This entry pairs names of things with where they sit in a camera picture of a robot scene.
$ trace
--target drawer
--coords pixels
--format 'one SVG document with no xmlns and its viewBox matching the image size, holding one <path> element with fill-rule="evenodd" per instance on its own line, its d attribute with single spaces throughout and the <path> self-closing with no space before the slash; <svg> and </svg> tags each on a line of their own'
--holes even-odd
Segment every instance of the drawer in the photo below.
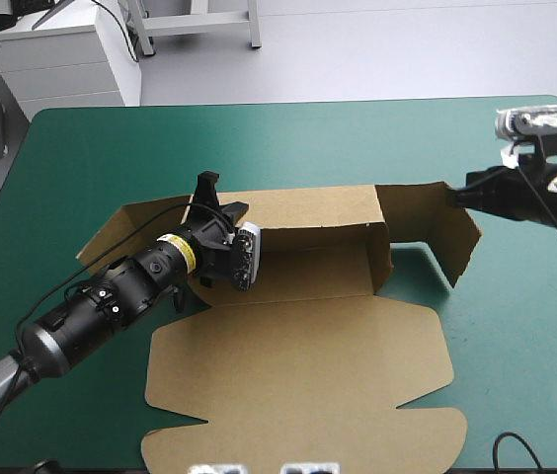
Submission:
<svg viewBox="0 0 557 474">
<path fill-rule="evenodd" d="M 104 61 L 96 32 L 0 41 L 0 72 Z"/>
<path fill-rule="evenodd" d="M 44 109 L 124 106 L 119 91 L 35 99 L 32 101 L 22 101 L 19 104 L 28 120 L 32 120 L 37 112 Z"/>
<path fill-rule="evenodd" d="M 107 62 L 3 72 L 2 77 L 18 101 L 119 89 Z"/>
</svg>

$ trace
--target unfolded cardboard box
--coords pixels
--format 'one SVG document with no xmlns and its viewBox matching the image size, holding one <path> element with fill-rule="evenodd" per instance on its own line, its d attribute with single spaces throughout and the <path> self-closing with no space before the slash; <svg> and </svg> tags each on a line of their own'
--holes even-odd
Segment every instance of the unfolded cardboard box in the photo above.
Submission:
<svg viewBox="0 0 557 474">
<path fill-rule="evenodd" d="M 252 474 L 287 462 L 338 462 L 342 472 L 442 473 L 466 421 L 454 408 L 400 409 L 449 384 L 453 371 L 432 309 L 374 296 L 392 272 L 391 242 L 426 242 L 455 285 L 480 232 L 445 203 L 446 184 L 220 194 L 250 204 L 262 230 L 247 292 L 192 281 L 210 304 L 157 330 L 147 402 L 207 423 L 148 434 L 150 472 L 241 463 Z M 122 207 L 79 255 L 87 261 L 172 197 Z M 169 231 L 160 219 L 109 259 Z"/>
</svg>

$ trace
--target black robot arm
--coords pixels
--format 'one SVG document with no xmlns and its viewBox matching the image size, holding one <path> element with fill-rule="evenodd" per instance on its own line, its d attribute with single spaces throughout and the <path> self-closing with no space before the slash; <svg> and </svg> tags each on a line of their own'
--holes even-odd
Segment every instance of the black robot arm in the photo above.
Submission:
<svg viewBox="0 0 557 474">
<path fill-rule="evenodd" d="M 496 133 L 510 142 L 505 165 L 468 173 L 466 186 L 452 191 L 454 203 L 557 227 L 557 106 L 502 111 Z"/>
<path fill-rule="evenodd" d="M 24 328 L 19 347 L 0 360 L 0 403 L 7 394 L 11 401 L 39 380 L 67 373 L 188 277 L 250 287 L 259 265 L 260 230 L 250 222 L 235 227 L 248 204 L 219 205 L 217 179 L 210 172 L 198 176 L 192 202 L 183 204 L 189 212 L 182 224 L 71 285 L 72 294 Z"/>
</svg>

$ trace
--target cardboard flap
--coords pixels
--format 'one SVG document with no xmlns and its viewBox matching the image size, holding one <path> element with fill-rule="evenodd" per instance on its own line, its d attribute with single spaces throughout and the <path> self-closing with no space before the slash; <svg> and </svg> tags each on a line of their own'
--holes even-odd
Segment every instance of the cardboard flap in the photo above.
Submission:
<svg viewBox="0 0 557 474">
<path fill-rule="evenodd" d="M 154 217 L 159 212 L 174 205 L 186 204 L 191 197 L 177 196 L 165 197 L 162 199 L 149 200 L 146 202 L 135 202 L 121 206 L 108 221 L 94 234 L 90 241 L 83 246 L 77 254 L 77 259 L 85 265 L 99 254 L 106 251 L 125 236 L 136 230 L 148 219 Z M 124 256 L 132 255 L 141 251 L 162 234 L 169 232 L 172 228 L 182 222 L 187 209 L 180 206 L 170 212 L 164 213 L 153 223 L 146 226 L 135 236 L 120 245 L 117 249 L 110 252 L 98 264 L 90 269 L 90 273 L 95 273 L 100 267 Z"/>
<path fill-rule="evenodd" d="M 222 204 L 250 204 L 245 220 L 263 229 L 342 227 L 382 222 L 373 185 L 219 193 Z"/>
<path fill-rule="evenodd" d="M 447 204 L 447 185 L 377 185 L 391 242 L 426 242 L 452 286 L 465 272 L 481 232 L 462 208 Z"/>
<path fill-rule="evenodd" d="M 452 376 L 438 316 L 422 306 L 371 295 L 211 308 L 154 333 L 146 390 L 150 405 L 208 424 L 149 434 L 143 456 L 153 474 L 305 460 L 440 474 L 464 417 L 396 407 Z"/>
</svg>

